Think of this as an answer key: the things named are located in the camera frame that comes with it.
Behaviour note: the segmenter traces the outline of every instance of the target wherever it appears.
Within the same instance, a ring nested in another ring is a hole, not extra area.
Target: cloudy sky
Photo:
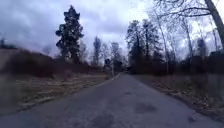
[[[34,51],[51,46],[54,54],[58,40],[55,31],[64,22],[63,12],[73,5],[81,13],[80,22],[85,34],[83,40],[88,47],[92,46],[95,36],[104,42],[117,41],[125,47],[124,37],[129,21],[147,18],[146,1],[1,0],[0,37]],[[220,0],[218,8],[221,9],[221,5],[224,5],[223,0]]]

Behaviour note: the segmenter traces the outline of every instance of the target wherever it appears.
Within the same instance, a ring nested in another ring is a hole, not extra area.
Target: distant tree
[[[80,46],[79,46],[79,59],[81,62],[85,62],[86,61],[86,57],[88,55],[87,53],[87,48],[86,48],[86,44],[84,44],[82,41],[80,42]]]
[[[101,55],[101,40],[98,37],[95,37],[93,42],[94,52],[92,64],[94,66],[99,66],[100,55]]]
[[[167,40],[169,41],[170,46],[171,46],[171,54],[174,57],[173,59],[174,59],[174,61],[176,61],[176,49],[177,49],[177,44],[176,43],[177,42],[175,40],[174,35],[172,35],[170,33],[167,33]]]
[[[166,71],[168,72],[169,67],[168,67],[168,55],[167,55],[167,53],[168,53],[167,42],[166,42],[166,39],[165,39],[164,30],[162,28],[161,18],[158,16],[156,11],[154,11],[154,13],[156,15],[156,21],[157,21],[158,27],[160,29],[162,40],[163,40],[163,44],[164,44],[165,60],[166,60]]]
[[[166,42],[165,42],[165,37],[164,37],[164,34],[163,34],[163,30],[162,30],[162,26],[160,24],[160,21],[159,19],[157,19],[157,24],[159,24],[159,28],[160,28],[160,31],[162,33],[162,40],[164,42],[164,47],[165,47],[165,51],[166,51]],[[150,38],[149,38],[149,42],[150,42],[150,45],[151,45],[151,48],[152,48],[152,63],[154,63],[155,65],[156,64],[162,64],[164,61],[163,61],[163,55],[162,55],[162,50],[163,50],[163,47],[162,47],[162,43],[159,42],[159,36],[158,36],[158,29],[152,24],[152,23],[149,23],[150,25],[148,26],[148,32],[150,32]]]
[[[17,49],[16,46],[6,44],[5,42],[6,42],[5,38],[0,39],[0,48],[3,48],[3,49]]]
[[[129,63],[128,63],[128,58],[125,56],[125,55],[122,55],[121,56],[121,62],[123,64],[123,67],[124,68],[127,68],[129,66]]]
[[[145,42],[145,57],[149,59],[153,54],[154,44],[159,40],[158,31],[152,22],[144,19],[142,23],[142,34]]]
[[[181,27],[182,27],[185,35],[187,36],[189,55],[190,55],[190,57],[192,57],[193,56],[193,46],[192,46],[192,41],[191,41],[191,37],[190,37],[191,26],[189,25],[188,20],[186,18],[182,19]]]
[[[161,54],[161,48],[155,47],[155,51],[152,56],[152,73],[156,75],[162,75],[165,73],[163,55]]]
[[[215,42],[215,50],[218,51],[219,48],[218,48],[218,41],[217,41],[217,37],[216,37],[216,28],[213,26],[213,20],[212,20],[212,17],[209,17],[209,23],[211,25],[211,27],[213,28],[212,30],[212,34],[213,34],[213,38],[214,38],[214,42]]]
[[[111,58],[113,60],[121,60],[121,48],[117,42],[111,43]]]
[[[103,60],[105,61],[106,59],[109,58],[109,55],[110,55],[109,48],[106,43],[103,43],[101,49],[102,49],[102,57],[103,57]]]
[[[110,77],[111,75],[113,75],[113,71],[112,71],[112,67],[111,67],[111,60],[110,59],[105,59],[104,60],[104,66],[103,66],[103,71],[106,72],[108,74],[108,76]]]
[[[143,37],[141,36],[141,26],[139,21],[134,20],[129,24],[126,41],[129,48],[129,60],[132,69],[140,72],[144,59]]]
[[[115,72],[122,70],[122,49],[117,42],[111,43],[111,61]]]
[[[208,55],[208,49],[203,39],[198,39],[197,41],[197,53],[202,59]]]
[[[50,52],[51,52],[51,46],[45,46],[44,49],[43,49],[43,52],[46,54],[46,55],[49,55]]]
[[[168,51],[167,59],[168,59],[169,73],[174,73],[177,64],[174,50]]]
[[[83,27],[79,23],[80,13],[73,6],[64,12],[65,24],[61,24],[56,35],[61,37],[56,46],[64,58],[68,57],[74,63],[79,63],[79,39],[83,37]]]

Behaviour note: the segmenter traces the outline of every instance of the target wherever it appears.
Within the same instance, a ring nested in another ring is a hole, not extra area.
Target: road
[[[122,75],[76,95],[0,118],[0,128],[224,128]]]

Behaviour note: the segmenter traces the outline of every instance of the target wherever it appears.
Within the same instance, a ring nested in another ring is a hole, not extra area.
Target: dry grass
[[[143,83],[173,96],[196,111],[224,122],[224,104],[208,90],[207,75],[196,76],[136,76]]]
[[[0,100],[2,100],[2,97],[7,97],[3,100],[6,104],[3,108],[8,107],[7,105],[17,105],[19,110],[24,110],[43,102],[74,94],[103,81],[105,81],[105,74],[99,73],[91,75],[73,74],[67,78],[58,76],[55,79],[28,76],[23,78],[7,78],[4,79],[5,84],[0,86],[1,91],[5,92],[0,96]]]

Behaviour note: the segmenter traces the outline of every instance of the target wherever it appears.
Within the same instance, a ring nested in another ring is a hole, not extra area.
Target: branch
[[[168,15],[179,15],[179,16],[185,16],[185,17],[194,17],[194,16],[205,16],[205,15],[210,15],[211,13],[205,13],[205,14],[198,14],[198,15],[185,15],[185,14],[181,14],[184,13],[185,11],[189,11],[189,10],[206,10],[209,11],[208,8],[199,8],[199,7],[190,7],[190,8],[185,8],[183,10],[177,11],[177,12],[170,12],[170,13],[165,13],[162,15],[159,15],[160,17],[164,17],[164,16],[168,16]]]
[[[196,14],[196,15],[183,15],[183,14],[178,14],[179,16],[185,16],[185,17],[198,17],[198,16],[207,16],[211,15],[211,13],[204,13],[204,14]]]
[[[186,2],[186,0],[174,0],[174,1],[172,1],[172,0],[167,1],[166,0],[166,2],[167,3],[171,3],[171,4],[178,4],[179,3],[177,5],[177,7],[180,7],[180,6],[182,6],[184,4],[184,2]]]

